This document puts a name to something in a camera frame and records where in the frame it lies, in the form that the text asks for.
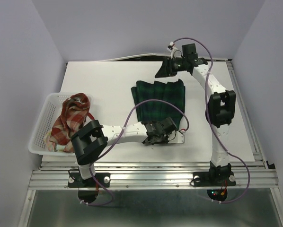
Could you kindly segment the green plaid skirt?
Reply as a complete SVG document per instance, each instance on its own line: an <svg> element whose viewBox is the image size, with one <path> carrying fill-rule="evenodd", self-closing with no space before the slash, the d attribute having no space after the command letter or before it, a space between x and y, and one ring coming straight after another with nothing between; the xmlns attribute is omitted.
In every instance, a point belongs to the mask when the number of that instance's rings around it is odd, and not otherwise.
<svg viewBox="0 0 283 227"><path fill-rule="evenodd" d="M137 120L162 121L168 117L179 128L186 105L186 87L182 80L176 82L148 83L138 80L136 86L131 88L134 104L151 100L136 108Z"/></svg>

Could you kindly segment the red plaid skirt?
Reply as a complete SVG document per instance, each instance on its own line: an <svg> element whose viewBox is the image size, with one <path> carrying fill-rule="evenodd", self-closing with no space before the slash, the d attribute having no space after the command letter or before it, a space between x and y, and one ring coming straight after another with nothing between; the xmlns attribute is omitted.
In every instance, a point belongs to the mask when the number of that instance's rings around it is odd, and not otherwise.
<svg viewBox="0 0 283 227"><path fill-rule="evenodd" d="M87 118L94 120L89 110L90 99L84 93L66 99L61 114L44 137L46 148L50 152L73 153L71 137L84 126Z"/></svg>

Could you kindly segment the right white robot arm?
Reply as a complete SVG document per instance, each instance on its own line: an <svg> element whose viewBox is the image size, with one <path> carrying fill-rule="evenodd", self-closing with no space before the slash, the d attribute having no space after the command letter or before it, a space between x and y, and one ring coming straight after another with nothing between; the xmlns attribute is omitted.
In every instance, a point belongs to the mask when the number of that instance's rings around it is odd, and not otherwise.
<svg viewBox="0 0 283 227"><path fill-rule="evenodd" d="M156 78L172 77L178 72L189 72L205 91L205 116L212 131L212 156L208 171L195 172L195 183L219 184L231 176L231 164L226 144L230 124L235 115L236 93L226 89L212 74L213 61L198 57L195 44L182 46L181 57L175 57L175 43L168 45L167 57Z"/></svg>

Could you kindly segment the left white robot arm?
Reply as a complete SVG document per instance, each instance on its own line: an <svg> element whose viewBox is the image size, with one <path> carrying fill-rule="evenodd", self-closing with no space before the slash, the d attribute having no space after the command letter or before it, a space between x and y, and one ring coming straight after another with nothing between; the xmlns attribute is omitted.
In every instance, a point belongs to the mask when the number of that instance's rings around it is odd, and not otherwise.
<svg viewBox="0 0 283 227"><path fill-rule="evenodd" d="M182 142L174 121L168 117L162 121L143 121L126 126L102 125L92 120L71 137L71 143L79 167L79 181L84 186L95 182L94 163L106 147L137 142L146 145L175 144Z"/></svg>

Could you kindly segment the aluminium frame rail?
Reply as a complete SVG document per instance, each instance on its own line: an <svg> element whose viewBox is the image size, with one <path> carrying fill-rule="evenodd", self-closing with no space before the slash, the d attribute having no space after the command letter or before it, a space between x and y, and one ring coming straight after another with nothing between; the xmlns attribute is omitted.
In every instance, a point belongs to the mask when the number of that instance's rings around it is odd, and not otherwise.
<svg viewBox="0 0 283 227"><path fill-rule="evenodd" d="M44 162L40 170L31 175L30 190L67 190L69 162ZM110 173L111 190L192 189L194 172L207 171L205 163L104 163L95 164L97 173ZM234 163L232 170L236 178L235 189L277 188L279 180L274 169L267 169L261 162L250 164L246 170L242 164Z"/></svg>

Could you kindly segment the white plastic basket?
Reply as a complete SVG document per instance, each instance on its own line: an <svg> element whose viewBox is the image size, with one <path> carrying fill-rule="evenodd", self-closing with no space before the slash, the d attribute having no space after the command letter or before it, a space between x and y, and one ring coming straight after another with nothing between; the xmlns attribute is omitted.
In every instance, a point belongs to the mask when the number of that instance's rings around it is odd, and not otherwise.
<svg viewBox="0 0 283 227"><path fill-rule="evenodd" d="M60 92L51 93L47 96L28 144L30 153L42 156L61 157L75 155L73 152L49 151L44 141L45 135L52 129L55 121L62 112L63 102L69 99L72 95L74 95L74 93Z"/></svg>

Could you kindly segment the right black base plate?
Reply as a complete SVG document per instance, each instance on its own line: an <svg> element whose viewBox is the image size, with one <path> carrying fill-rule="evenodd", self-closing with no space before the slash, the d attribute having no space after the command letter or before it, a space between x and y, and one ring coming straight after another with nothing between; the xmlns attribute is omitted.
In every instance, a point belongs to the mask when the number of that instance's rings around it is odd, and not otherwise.
<svg viewBox="0 0 283 227"><path fill-rule="evenodd" d="M193 172L193 178L190 182L195 187L217 187L217 186L236 186L236 180L233 172L229 174L214 175L209 172Z"/></svg>

